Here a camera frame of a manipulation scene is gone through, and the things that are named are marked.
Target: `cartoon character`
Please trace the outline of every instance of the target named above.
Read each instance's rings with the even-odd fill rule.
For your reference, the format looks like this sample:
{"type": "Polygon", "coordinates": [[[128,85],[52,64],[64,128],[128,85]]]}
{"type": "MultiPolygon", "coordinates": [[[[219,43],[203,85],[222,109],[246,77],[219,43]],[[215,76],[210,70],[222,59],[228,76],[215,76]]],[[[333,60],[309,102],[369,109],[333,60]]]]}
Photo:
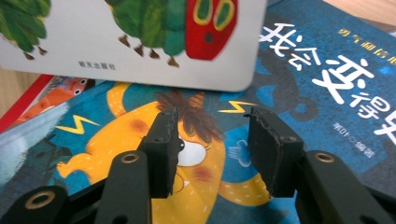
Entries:
{"type": "Polygon", "coordinates": [[[137,149],[161,110],[176,106],[179,137],[185,147],[178,156],[174,194],[152,201],[153,220],[154,223],[205,223],[219,192],[225,149],[215,121],[202,109],[204,94],[184,99],[180,92],[172,91],[160,94],[156,102],[125,113],[122,95],[128,85],[120,84],[107,93],[108,105],[117,118],[88,142],[85,153],[75,155],[68,163],[59,162],[59,174],[68,177],[82,171],[92,184],[100,181],[107,176],[115,156],[137,149]]]}
{"type": "Polygon", "coordinates": [[[94,79],[80,77],[64,77],[59,86],[50,91],[45,97],[23,113],[14,123],[20,124],[28,119],[59,105],[72,97],[81,94],[94,85],[94,79]]]}
{"type": "Polygon", "coordinates": [[[29,53],[35,46],[44,55],[46,50],[39,47],[39,38],[47,35],[43,18],[50,13],[50,0],[4,0],[0,1],[0,33],[18,45],[26,59],[33,60],[29,53]]]}
{"type": "Polygon", "coordinates": [[[169,65],[178,67],[174,56],[184,49],[193,59],[212,60],[223,49],[233,32],[237,0],[106,0],[116,24],[125,35],[120,42],[128,48],[128,35],[139,38],[134,50],[143,56],[159,58],[153,49],[170,56],[169,65]]]}

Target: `black plastic part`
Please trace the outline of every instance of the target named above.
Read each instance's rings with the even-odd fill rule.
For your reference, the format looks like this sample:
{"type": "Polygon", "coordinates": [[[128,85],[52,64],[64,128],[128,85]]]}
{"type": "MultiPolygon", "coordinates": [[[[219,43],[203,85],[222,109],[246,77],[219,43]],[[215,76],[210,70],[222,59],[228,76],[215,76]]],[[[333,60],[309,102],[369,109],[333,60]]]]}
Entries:
{"type": "Polygon", "coordinates": [[[296,208],[303,223],[393,223],[368,189],[337,156],[324,151],[309,151],[301,162],[301,169],[309,188],[301,188],[304,185],[297,188],[296,208]]]}
{"type": "Polygon", "coordinates": [[[148,173],[144,152],[127,151],[115,157],[94,223],[151,223],[148,173]]]}
{"type": "Polygon", "coordinates": [[[304,141],[269,110],[253,107],[247,117],[247,145],[254,167],[272,196],[293,197],[293,165],[304,155],[304,141]]]}
{"type": "Polygon", "coordinates": [[[68,223],[70,206],[66,191],[45,186],[22,195],[3,215],[1,224],[68,223]]]}
{"type": "Polygon", "coordinates": [[[73,214],[70,224],[93,223],[105,183],[103,179],[69,197],[73,214]]]}
{"type": "Polygon", "coordinates": [[[394,223],[396,223],[396,199],[389,197],[388,195],[381,193],[375,189],[367,189],[374,196],[374,198],[381,205],[381,207],[384,208],[385,211],[387,211],[388,214],[392,217],[394,223]]]}
{"type": "Polygon", "coordinates": [[[159,113],[137,149],[148,156],[152,198],[167,198],[173,193],[177,155],[183,148],[178,138],[177,118],[177,109],[159,113]]]}

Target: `book cover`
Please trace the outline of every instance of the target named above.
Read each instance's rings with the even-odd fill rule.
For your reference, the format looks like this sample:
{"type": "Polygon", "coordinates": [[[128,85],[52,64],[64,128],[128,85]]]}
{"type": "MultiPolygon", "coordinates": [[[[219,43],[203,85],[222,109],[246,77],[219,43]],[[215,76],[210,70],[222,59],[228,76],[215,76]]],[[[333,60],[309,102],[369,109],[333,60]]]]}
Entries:
{"type": "Polygon", "coordinates": [[[86,78],[241,91],[254,74],[255,40],[266,3],[2,1],[0,66],[66,77],[83,74],[86,78]]]}
{"type": "Polygon", "coordinates": [[[41,75],[0,118],[0,133],[77,96],[102,80],[41,75]]]}
{"type": "Polygon", "coordinates": [[[41,75],[17,102],[0,118],[0,133],[7,129],[49,86],[53,76],[41,75]]]}
{"type": "Polygon", "coordinates": [[[270,200],[251,164],[243,115],[252,106],[277,113],[306,150],[338,155],[362,184],[396,198],[394,37],[322,1],[282,1],[266,14],[245,91],[108,81],[2,133],[0,204],[42,185],[74,194],[105,178],[110,159],[137,148],[172,106],[185,149],[175,194],[153,200],[154,223],[299,223],[294,199],[270,200]]]}

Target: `orange illustration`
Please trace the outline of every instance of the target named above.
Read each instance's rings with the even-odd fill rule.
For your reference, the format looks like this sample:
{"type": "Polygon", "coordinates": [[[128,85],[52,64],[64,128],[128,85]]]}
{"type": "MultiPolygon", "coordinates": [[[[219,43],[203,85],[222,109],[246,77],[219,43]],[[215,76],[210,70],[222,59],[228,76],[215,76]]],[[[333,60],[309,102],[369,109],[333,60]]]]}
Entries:
{"type": "Polygon", "coordinates": [[[129,85],[120,83],[107,93],[108,106],[116,119],[89,141],[84,153],[68,163],[59,162],[59,174],[67,177],[82,171],[92,184],[106,178],[113,158],[137,149],[160,111],[178,107],[179,137],[185,147],[178,156],[174,194],[152,200],[153,223],[205,223],[219,193],[225,148],[213,118],[202,109],[204,93],[184,99],[180,92],[172,91],[160,94],[156,102],[126,112],[122,96],[129,85]]]}
{"type": "Polygon", "coordinates": [[[59,105],[76,95],[81,94],[86,89],[90,88],[88,85],[93,80],[89,81],[87,78],[80,77],[65,77],[62,85],[51,90],[46,96],[39,100],[35,105],[23,113],[14,123],[20,124],[28,119],[31,119],[40,113],[43,113],[56,105],[59,105]]]}

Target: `yellow cartoon face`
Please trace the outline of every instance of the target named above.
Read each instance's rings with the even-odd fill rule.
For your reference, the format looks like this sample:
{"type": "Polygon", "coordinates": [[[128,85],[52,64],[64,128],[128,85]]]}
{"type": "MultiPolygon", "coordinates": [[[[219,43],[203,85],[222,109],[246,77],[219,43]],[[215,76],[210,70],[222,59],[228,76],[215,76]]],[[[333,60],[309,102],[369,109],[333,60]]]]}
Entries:
{"type": "MultiPolygon", "coordinates": [[[[183,101],[185,105],[178,105],[179,137],[185,146],[178,155],[174,194],[167,199],[152,201],[154,223],[205,223],[215,204],[225,148],[219,131],[212,127],[213,122],[203,124],[210,119],[199,108],[202,97],[191,97],[183,101]]],[[[160,99],[128,113],[123,113],[109,102],[109,106],[117,108],[113,111],[121,116],[108,123],[89,141],[86,152],[75,155],[68,163],[58,163],[59,174],[67,177],[72,172],[82,171],[91,184],[106,178],[114,157],[121,152],[137,149],[157,114],[166,109],[165,105],[173,106],[165,101],[160,99]]]]}
{"type": "Polygon", "coordinates": [[[224,167],[224,143],[209,144],[196,135],[188,136],[179,123],[185,148],[179,153],[174,194],[152,201],[153,223],[205,223],[219,193],[224,167]]]}

